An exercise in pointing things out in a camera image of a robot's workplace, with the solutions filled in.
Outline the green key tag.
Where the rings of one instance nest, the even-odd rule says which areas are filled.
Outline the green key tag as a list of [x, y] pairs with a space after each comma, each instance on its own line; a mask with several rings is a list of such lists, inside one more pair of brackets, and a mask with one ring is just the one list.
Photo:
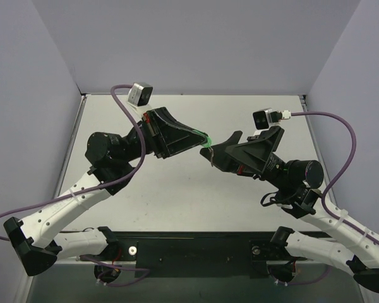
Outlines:
[[201, 144], [201, 146], [203, 148], [210, 148], [211, 145], [212, 145], [212, 139], [211, 139], [211, 137], [209, 137], [209, 135], [206, 134], [206, 133], [202, 133], [202, 135], [203, 135], [204, 141]]

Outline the silver key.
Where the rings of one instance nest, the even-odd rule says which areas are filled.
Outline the silver key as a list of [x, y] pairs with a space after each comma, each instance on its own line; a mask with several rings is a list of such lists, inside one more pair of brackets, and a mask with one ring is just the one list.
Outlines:
[[210, 165], [211, 167], [214, 166], [214, 150], [213, 148], [208, 148], [209, 154], [210, 154]]

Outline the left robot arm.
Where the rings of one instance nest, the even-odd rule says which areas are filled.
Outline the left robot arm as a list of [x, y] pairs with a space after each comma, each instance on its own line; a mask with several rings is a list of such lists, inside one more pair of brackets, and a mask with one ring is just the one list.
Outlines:
[[124, 189], [132, 178], [131, 162], [153, 153], [166, 159], [196, 146], [211, 144], [208, 134], [178, 122], [165, 107], [151, 109], [126, 136], [95, 132], [87, 141], [89, 170], [57, 201], [3, 226], [28, 276], [48, 270], [59, 259], [96, 256], [109, 260], [121, 245], [108, 227], [64, 233], [63, 228]]

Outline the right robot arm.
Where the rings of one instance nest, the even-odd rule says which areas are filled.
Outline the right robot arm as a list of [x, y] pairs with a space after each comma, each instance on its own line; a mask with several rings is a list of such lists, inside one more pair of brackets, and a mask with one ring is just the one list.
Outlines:
[[379, 234], [325, 199], [319, 189], [323, 183], [320, 162], [284, 162], [275, 154], [283, 134], [281, 127], [272, 126], [240, 143], [242, 133], [236, 131], [225, 142], [202, 148], [200, 155], [223, 172], [269, 182], [277, 191], [267, 194], [268, 206], [276, 205], [332, 238], [321, 240], [279, 227], [269, 244], [273, 256], [290, 255], [333, 266], [360, 286], [379, 293]]

